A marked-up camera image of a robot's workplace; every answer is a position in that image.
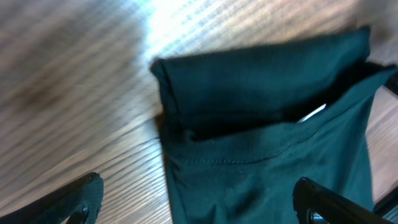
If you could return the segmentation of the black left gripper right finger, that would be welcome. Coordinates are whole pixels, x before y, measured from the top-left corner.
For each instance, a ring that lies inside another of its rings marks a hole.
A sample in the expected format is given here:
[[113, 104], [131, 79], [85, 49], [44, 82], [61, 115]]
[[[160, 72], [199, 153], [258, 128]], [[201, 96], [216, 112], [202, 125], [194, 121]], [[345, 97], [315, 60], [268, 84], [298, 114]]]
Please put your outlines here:
[[394, 193], [367, 210], [340, 194], [302, 177], [293, 190], [293, 206], [300, 224], [393, 224]]

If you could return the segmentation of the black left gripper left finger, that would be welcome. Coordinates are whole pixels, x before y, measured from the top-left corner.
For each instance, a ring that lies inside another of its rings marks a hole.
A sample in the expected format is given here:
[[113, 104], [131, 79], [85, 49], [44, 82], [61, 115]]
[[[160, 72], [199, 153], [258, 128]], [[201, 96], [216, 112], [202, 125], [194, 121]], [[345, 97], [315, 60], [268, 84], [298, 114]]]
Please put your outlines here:
[[1, 224], [94, 224], [103, 196], [103, 179], [91, 172], [1, 217]]

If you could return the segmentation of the black t-shirt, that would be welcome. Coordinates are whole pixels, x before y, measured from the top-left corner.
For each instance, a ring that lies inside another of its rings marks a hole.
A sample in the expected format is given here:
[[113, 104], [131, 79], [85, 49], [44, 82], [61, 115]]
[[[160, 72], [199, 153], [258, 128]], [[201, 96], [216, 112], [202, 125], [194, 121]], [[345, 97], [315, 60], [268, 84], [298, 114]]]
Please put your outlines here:
[[160, 142], [174, 223], [297, 223], [308, 177], [372, 209], [366, 127], [397, 72], [370, 30], [158, 59]]

